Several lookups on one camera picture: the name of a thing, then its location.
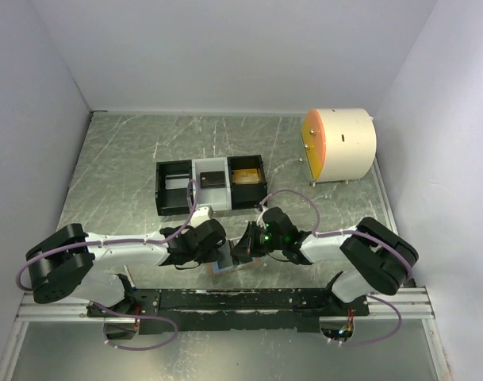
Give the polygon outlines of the grey card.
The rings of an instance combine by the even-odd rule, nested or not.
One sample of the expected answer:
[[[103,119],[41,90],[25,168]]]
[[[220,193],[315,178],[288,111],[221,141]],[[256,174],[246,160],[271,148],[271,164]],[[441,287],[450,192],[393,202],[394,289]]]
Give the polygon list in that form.
[[[226,241],[219,248],[219,257],[217,259],[216,272],[223,273],[230,271],[234,267],[234,263],[231,256],[232,242]]]

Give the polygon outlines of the orange leather card holder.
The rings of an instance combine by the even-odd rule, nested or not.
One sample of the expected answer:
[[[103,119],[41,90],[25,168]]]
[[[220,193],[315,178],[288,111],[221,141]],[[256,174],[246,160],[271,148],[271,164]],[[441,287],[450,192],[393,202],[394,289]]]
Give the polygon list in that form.
[[[254,267],[261,263],[260,258],[231,255],[232,249],[236,246],[239,240],[239,237],[234,240],[228,240],[218,249],[217,260],[209,263],[209,273],[211,276],[228,274],[247,267]]]

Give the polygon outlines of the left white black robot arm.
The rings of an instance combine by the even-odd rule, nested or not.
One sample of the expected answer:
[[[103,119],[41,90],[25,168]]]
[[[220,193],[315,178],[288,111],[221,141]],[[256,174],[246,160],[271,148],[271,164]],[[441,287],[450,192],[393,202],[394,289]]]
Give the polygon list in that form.
[[[82,298],[124,317],[133,312],[136,298],[129,292],[127,277],[116,273],[116,268],[212,263],[227,241],[224,227],[216,219],[188,223],[183,229],[165,227],[124,236],[87,233],[79,223],[72,223],[27,252],[29,291],[38,304]]]

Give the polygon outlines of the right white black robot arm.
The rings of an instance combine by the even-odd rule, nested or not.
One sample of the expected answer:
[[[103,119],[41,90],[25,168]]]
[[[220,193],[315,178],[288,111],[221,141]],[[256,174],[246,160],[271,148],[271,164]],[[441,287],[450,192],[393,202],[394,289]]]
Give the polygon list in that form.
[[[327,233],[299,230],[279,207],[264,209],[248,223],[230,255],[252,259],[279,251],[292,264],[310,266],[326,260],[348,260],[353,271],[341,271],[325,287],[324,304],[339,316],[351,303],[372,292],[395,295],[412,278],[418,252],[372,217],[356,226]]]

